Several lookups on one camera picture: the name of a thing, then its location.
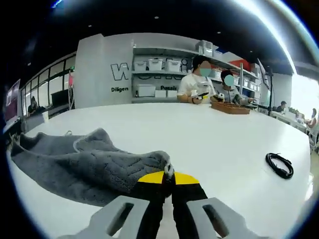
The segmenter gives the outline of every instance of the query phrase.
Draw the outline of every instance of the black cable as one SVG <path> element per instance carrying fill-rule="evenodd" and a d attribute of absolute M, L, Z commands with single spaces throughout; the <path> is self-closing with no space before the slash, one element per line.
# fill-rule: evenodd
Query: black cable
<path fill-rule="evenodd" d="M 289 169 L 289 172 L 287 172 L 285 169 L 277 167 L 276 164 L 274 164 L 273 159 L 277 159 L 279 161 L 282 161 Z M 292 164 L 289 160 L 279 156 L 277 153 L 267 153 L 266 154 L 266 162 L 269 164 L 269 166 L 273 169 L 277 175 L 279 175 L 281 178 L 284 179 L 290 179 L 294 174 L 294 168 L 292 167 Z"/>

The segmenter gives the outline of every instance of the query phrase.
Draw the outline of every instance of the gray towel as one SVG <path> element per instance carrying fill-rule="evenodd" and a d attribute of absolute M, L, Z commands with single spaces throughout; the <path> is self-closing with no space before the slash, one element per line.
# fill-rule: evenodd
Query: gray towel
<path fill-rule="evenodd" d="M 171 166 L 163 151 L 131 154 L 116 148 L 101 128 L 85 136 L 39 133 L 29 138 L 22 134 L 11 158 L 44 189 L 101 207 L 128 195 L 139 178 Z"/>

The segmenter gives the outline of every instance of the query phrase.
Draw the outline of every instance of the chair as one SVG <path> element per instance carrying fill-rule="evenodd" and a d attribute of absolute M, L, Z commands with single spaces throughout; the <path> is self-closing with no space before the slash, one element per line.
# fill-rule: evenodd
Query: chair
<path fill-rule="evenodd" d="M 307 128 L 307 131 L 309 131 L 310 149 L 315 150 L 318 153 L 319 123 L 316 123 L 316 125 L 313 128 Z"/>

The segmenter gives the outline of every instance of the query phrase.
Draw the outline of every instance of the wooden tray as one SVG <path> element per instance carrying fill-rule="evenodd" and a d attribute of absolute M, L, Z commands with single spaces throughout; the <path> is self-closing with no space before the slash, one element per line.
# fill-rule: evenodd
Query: wooden tray
<path fill-rule="evenodd" d="M 248 115 L 250 113 L 249 109 L 230 103 L 212 102 L 211 107 L 231 115 Z"/>

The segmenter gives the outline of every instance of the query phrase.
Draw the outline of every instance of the person sitting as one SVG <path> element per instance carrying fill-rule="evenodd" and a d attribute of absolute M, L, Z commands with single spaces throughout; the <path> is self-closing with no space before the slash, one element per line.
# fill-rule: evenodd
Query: person sitting
<path fill-rule="evenodd" d="M 208 78 L 212 70 L 210 59 L 205 56 L 195 56 L 192 65 L 193 72 L 184 76 L 181 80 L 177 99 L 180 102 L 195 105 L 210 103 L 210 101 L 217 101 L 213 97 L 213 95 L 216 94 L 213 83 Z M 196 97 L 192 95 L 192 92 L 197 92 L 197 95 L 206 95 L 204 97 Z"/>
<path fill-rule="evenodd" d="M 253 98 L 243 99 L 236 86 L 234 85 L 234 76 L 230 70 L 224 70 L 221 72 L 220 78 L 222 84 L 215 86 L 217 94 L 223 94 L 225 97 L 225 103 L 238 104 L 241 106 L 248 105 L 254 101 Z"/>
<path fill-rule="evenodd" d="M 28 116 L 34 114 L 37 108 L 38 108 L 38 103 L 36 102 L 35 97 L 32 96 L 31 105 L 29 105 L 28 107 Z"/>
<path fill-rule="evenodd" d="M 280 106 L 277 107 L 277 110 L 276 110 L 276 111 L 277 111 L 277 112 L 283 112 L 284 109 L 286 108 L 286 106 L 287 106 L 286 101 L 281 101 Z"/>
<path fill-rule="evenodd" d="M 313 114 L 312 114 L 311 120 L 305 121 L 305 124 L 309 128 L 313 128 L 316 125 L 316 123 L 317 123 L 316 115 L 317 115 L 317 110 L 315 108 L 313 108 Z"/>

